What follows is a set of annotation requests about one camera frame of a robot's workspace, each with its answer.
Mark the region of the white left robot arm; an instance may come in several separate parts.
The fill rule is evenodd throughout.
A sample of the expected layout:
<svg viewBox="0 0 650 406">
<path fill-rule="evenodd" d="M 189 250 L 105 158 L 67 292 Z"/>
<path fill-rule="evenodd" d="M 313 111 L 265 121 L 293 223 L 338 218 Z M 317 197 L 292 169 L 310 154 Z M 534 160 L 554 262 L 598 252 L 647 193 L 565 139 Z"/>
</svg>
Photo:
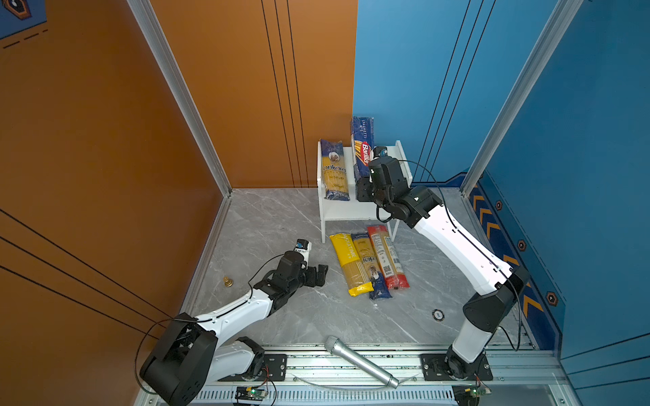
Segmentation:
<svg viewBox="0 0 650 406">
<path fill-rule="evenodd" d="M 135 380 L 142 391 L 168 405 L 190 404 L 208 382 L 230 376 L 256 377 L 265 350 L 241 336 L 248 326 L 269 318 L 304 287 L 320 288 L 328 266 L 309 263 L 309 251 L 295 248 L 274 258 L 277 266 L 259 269 L 259 281 L 240 299 L 201 316 L 180 313 L 159 321 L 161 338 L 142 364 Z"/>
</svg>

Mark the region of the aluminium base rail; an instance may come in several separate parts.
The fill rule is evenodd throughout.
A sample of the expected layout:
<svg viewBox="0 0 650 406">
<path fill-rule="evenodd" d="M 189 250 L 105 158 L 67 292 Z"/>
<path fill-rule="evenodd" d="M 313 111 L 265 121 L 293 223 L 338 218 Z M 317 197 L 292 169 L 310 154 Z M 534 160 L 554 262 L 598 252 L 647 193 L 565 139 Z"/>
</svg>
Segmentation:
<svg viewBox="0 0 650 406">
<path fill-rule="evenodd" d="M 440 348 L 268 348 L 251 368 L 242 344 L 218 350 L 219 371 L 191 380 L 179 405 L 578 405 L 550 351 L 493 346 L 464 378 Z"/>
</svg>

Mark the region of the red spaghetti pack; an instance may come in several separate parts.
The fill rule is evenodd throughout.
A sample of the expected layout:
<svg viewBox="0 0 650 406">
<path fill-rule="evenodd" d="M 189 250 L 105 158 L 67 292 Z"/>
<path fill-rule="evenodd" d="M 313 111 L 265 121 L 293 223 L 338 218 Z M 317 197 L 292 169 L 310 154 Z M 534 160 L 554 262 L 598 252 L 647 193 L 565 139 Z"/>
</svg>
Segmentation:
<svg viewBox="0 0 650 406">
<path fill-rule="evenodd" d="M 384 225 L 369 226 L 367 233 L 388 289 L 409 289 L 410 284 L 399 261 L 389 230 Z"/>
</svg>

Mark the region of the green circuit board left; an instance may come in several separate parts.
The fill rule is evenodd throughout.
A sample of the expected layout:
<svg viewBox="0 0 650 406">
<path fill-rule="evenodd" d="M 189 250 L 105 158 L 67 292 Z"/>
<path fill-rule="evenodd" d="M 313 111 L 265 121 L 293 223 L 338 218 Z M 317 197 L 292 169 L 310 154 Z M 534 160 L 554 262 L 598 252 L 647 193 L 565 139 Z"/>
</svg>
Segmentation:
<svg viewBox="0 0 650 406">
<path fill-rule="evenodd" d="M 260 387 L 237 387 L 234 405 L 262 405 L 269 396 L 269 391 Z"/>
</svg>

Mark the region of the blue yellow pasta bag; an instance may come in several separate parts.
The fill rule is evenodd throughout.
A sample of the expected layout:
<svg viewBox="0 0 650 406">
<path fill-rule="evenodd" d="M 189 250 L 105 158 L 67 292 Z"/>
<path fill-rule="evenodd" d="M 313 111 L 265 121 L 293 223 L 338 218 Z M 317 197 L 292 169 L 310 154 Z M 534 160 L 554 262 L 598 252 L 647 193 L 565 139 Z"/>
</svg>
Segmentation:
<svg viewBox="0 0 650 406">
<path fill-rule="evenodd" d="M 349 201 L 350 193 L 345 168 L 344 147 L 341 141 L 320 140 L 322 159 L 322 181 L 325 186 L 325 199 L 330 201 Z"/>
</svg>

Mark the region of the aluminium corner post right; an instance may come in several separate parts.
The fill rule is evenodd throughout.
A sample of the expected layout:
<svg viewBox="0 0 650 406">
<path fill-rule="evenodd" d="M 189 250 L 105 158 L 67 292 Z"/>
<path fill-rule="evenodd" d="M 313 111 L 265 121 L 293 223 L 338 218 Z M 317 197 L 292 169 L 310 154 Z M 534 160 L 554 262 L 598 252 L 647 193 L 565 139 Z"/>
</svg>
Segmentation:
<svg viewBox="0 0 650 406">
<path fill-rule="evenodd" d="M 462 196 L 469 196 L 477 185 L 582 4 L 582 0 L 556 3 L 460 186 Z"/>
</svg>

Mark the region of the circuit board right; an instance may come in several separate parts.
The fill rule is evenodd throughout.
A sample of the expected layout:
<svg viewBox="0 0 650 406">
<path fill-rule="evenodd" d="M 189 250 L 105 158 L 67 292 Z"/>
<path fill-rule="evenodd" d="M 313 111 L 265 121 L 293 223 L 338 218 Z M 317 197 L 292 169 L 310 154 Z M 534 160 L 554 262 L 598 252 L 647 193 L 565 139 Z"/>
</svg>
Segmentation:
<svg viewBox="0 0 650 406">
<path fill-rule="evenodd" d="M 491 396 L 489 387 L 452 387 L 455 401 L 459 406 L 479 406 L 482 398 Z"/>
</svg>

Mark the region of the silver microphone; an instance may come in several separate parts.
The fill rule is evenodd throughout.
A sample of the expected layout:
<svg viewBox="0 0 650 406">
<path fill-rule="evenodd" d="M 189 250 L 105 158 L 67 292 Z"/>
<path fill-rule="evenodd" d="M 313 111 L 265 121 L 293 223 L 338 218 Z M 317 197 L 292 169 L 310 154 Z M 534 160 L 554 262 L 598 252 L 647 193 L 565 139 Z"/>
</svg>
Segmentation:
<svg viewBox="0 0 650 406">
<path fill-rule="evenodd" d="M 328 336 L 324 342 L 324 347 L 331 355 L 338 356 L 353 366 L 363 370 L 369 376 L 384 384 L 384 386 L 390 388 L 399 387 L 399 381 L 392 374 L 348 347 L 339 338 Z"/>
</svg>

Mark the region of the dark blue Barilla spaghetti pack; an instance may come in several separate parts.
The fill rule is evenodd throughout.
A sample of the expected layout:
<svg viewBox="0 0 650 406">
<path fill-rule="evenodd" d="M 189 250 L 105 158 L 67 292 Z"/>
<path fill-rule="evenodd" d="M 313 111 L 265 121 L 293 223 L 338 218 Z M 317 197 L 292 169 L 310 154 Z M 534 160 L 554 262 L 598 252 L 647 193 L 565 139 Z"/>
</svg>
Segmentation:
<svg viewBox="0 0 650 406">
<path fill-rule="evenodd" d="M 353 116 L 350 120 L 351 147 L 354 152 L 353 169 L 355 179 L 370 176 L 369 163 L 374 149 L 374 119 Z"/>
</svg>

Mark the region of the aluminium corner post left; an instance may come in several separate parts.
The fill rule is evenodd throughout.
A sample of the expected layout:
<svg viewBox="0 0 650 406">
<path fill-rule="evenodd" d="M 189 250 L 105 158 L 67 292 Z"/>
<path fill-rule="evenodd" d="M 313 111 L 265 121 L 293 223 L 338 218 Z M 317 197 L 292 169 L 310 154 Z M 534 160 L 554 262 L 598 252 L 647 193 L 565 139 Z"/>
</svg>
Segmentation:
<svg viewBox="0 0 650 406">
<path fill-rule="evenodd" d="M 218 189 L 224 197 L 230 198 L 232 186 L 152 3 L 145 0 L 128 0 L 127 3 Z"/>
</svg>

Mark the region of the aluminium corner post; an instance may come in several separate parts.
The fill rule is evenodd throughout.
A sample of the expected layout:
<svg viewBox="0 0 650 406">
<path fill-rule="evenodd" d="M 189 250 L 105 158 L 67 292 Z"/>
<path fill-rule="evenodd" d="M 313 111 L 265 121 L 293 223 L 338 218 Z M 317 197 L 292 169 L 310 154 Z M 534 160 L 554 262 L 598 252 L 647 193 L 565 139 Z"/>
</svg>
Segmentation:
<svg viewBox="0 0 650 406">
<path fill-rule="evenodd" d="M 218 189 L 224 197 L 230 198 L 232 186 L 152 3 L 145 0 L 128 0 L 127 3 Z"/>
<path fill-rule="evenodd" d="M 462 196 L 469 196 L 477 185 L 582 4 L 582 0 L 556 3 L 460 186 Z"/>
</svg>

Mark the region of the white metal shelf rack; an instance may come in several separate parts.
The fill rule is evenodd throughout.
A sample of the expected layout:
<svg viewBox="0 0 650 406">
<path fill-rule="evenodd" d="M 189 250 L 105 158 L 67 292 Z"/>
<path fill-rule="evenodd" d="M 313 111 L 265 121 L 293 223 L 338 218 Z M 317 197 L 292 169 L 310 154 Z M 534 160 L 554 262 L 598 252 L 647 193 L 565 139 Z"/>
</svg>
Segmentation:
<svg viewBox="0 0 650 406">
<path fill-rule="evenodd" d="M 325 183 L 323 182 L 323 169 L 321 157 L 321 146 L 318 142 L 318 164 L 317 164 L 317 182 L 318 182 L 318 205 L 320 214 L 321 240 L 325 244 L 327 238 L 326 226 L 328 222 L 343 221 L 376 221 L 376 208 L 373 202 L 360 202 L 355 195 L 355 176 L 353 170 L 354 151 L 352 147 L 345 146 L 342 159 L 345 162 L 346 177 L 350 193 L 349 201 L 331 201 L 325 199 Z M 396 140 L 395 145 L 387 146 L 388 155 L 399 160 L 406 160 L 406 154 L 400 140 Z M 400 167 L 407 179 L 407 184 L 411 185 L 413 176 L 407 163 L 401 163 Z M 389 230 L 389 236 L 394 240 L 399 224 L 392 221 L 386 226 Z"/>
</svg>

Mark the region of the blue yellow portrait spaghetti pack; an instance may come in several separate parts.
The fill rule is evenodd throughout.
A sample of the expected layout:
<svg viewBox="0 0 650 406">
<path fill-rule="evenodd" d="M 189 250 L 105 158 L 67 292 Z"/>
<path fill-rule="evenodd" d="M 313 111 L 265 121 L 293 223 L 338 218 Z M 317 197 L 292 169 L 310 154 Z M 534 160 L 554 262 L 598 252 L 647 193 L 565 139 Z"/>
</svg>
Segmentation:
<svg viewBox="0 0 650 406">
<path fill-rule="evenodd" d="M 384 274 L 382 273 L 368 233 L 352 233 L 351 238 L 372 283 L 372 291 L 369 293 L 369 298 L 371 300 L 391 299 L 392 295 L 385 282 Z"/>
</svg>

